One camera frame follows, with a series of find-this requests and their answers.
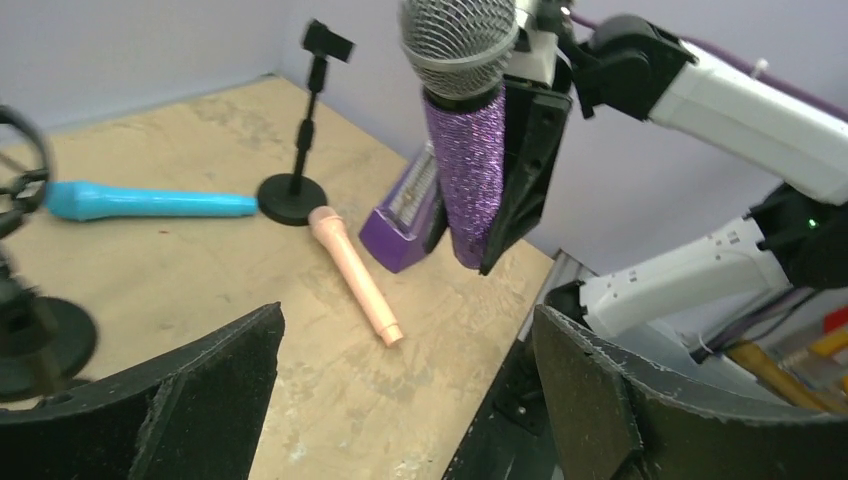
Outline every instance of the microphone stand base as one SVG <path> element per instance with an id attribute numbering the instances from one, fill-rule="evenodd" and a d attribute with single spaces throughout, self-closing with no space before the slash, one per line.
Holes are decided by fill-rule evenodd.
<path id="1" fill-rule="evenodd" d="M 81 307 L 60 298 L 41 299 L 56 319 L 57 331 L 46 347 L 52 350 L 66 386 L 85 367 L 97 347 L 97 327 Z M 27 364 L 18 358 L 0 358 L 0 402 L 16 402 L 40 396 Z"/>
<path id="2" fill-rule="evenodd" d="M 309 224 L 309 214 L 318 207 L 327 205 L 327 194 L 321 185 L 302 177 L 300 194 L 289 195 L 289 185 L 294 176 L 281 173 L 265 179 L 259 186 L 256 199 L 259 210 L 271 220 L 292 227 Z"/>

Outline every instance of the microphone stand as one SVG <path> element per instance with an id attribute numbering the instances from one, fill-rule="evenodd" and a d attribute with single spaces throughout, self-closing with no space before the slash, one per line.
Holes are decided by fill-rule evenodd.
<path id="1" fill-rule="evenodd" d="M 22 114 L 0 105 L 0 125 L 20 133 L 41 164 L 26 170 L 2 156 L 3 163 L 21 173 L 9 187 L 0 187 L 0 196 L 8 196 L 12 204 L 0 213 L 3 239 L 44 203 L 53 162 L 44 136 Z M 97 329 L 85 310 L 27 287 L 0 250 L 0 402 L 46 397 L 68 388 L 69 380 L 88 363 L 96 345 Z"/>
<path id="2" fill-rule="evenodd" d="M 307 26 L 303 41 L 304 50 L 312 53 L 312 66 L 309 70 L 307 88 L 309 104 L 306 116 L 300 122 L 297 132 L 297 155 L 292 173 L 281 173 L 265 179 L 256 193 L 259 209 L 271 220 L 283 225 L 306 226 L 309 213 L 327 205 L 327 194 L 321 185 L 304 176 L 306 156 L 312 148 L 315 136 L 315 105 L 318 94 L 324 90 L 327 76 L 327 57 L 333 57 L 347 63 L 353 50 L 353 43 L 331 32 L 324 24 L 312 20 Z"/>

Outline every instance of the blue toy microphone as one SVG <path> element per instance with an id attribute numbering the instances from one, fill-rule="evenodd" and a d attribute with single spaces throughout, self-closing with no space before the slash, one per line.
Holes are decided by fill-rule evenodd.
<path id="1" fill-rule="evenodd" d="M 256 214 L 256 199 L 228 193 L 121 188 L 91 182 L 47 187 L 47 210 L 66 220 L 107 217 L 244 217 Z"/>

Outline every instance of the microphone mesh grille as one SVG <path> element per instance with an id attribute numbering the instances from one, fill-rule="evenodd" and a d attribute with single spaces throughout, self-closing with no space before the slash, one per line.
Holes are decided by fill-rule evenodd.
<path id="1" fill-rule="evenodd" d="M 454 100 L 496 86 L 518 36 L 514 0 L 404 0 L 400 27 L 424 87 Z"/>

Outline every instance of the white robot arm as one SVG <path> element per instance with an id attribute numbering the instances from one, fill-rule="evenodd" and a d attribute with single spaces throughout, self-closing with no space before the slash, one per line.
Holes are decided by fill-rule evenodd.
<path id="1" fill-rule="evenodd" d="M 848 286 L 848 124 L 639 17 L 607 20 L 564 50 L 584 117 L 605 104 L 731 152 L 785 184 L 712 234 L 555 289 L 549 303 L 610 338 L 742 292 Z"/>

